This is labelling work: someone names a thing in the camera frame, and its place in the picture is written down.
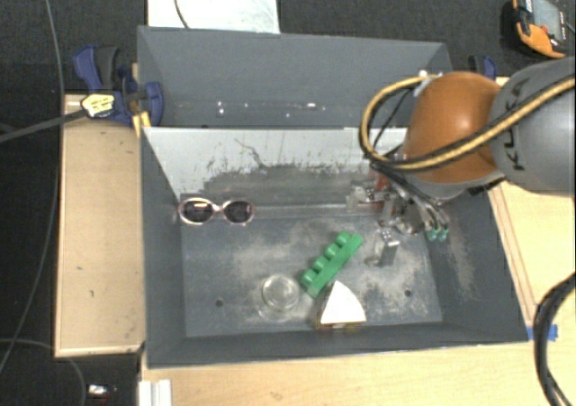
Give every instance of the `white sheet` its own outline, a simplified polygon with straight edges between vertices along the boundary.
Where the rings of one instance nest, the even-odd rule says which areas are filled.
[[[190,28],[279,33],[276,0],[178,0]],[[180,27],[174,0],[148,0],[148,25]]]

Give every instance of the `sunglasses lens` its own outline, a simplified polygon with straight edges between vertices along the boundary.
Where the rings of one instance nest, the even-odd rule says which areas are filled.
[[[184,203],[182,214],[192,223],[205,223],[214,215],[214,208],[205,201],[191,200]]]
[[[254,206],[248,201],[233,201],[224,208],[224,215],[232,223],[246,223],[254,216]]]

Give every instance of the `green lego brick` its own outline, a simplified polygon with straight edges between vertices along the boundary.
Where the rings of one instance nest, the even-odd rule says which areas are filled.
[[[336,240],[324,249],[324,254],[314,261],[312,268],[302,274],[300,284],[306,292],[313,298],[318,297],[322,289],[338,274],[363,242],[360,235],[340,232]]]

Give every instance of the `sunglasses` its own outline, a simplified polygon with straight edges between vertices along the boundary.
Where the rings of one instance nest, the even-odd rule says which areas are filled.
[[[228,200],[222,206],[206,198],[193,196],[178,204],[178,215],[186,225],[203,225],[221,213],[224,219],[234,225],[246,225],[254,219],[256,207],[246,200]]]

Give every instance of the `yellow tag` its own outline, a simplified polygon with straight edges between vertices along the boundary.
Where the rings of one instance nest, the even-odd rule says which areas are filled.
[[[111,94],[90,94],[80,105],[90,118],[106,118],[114,113],[114,96]]]

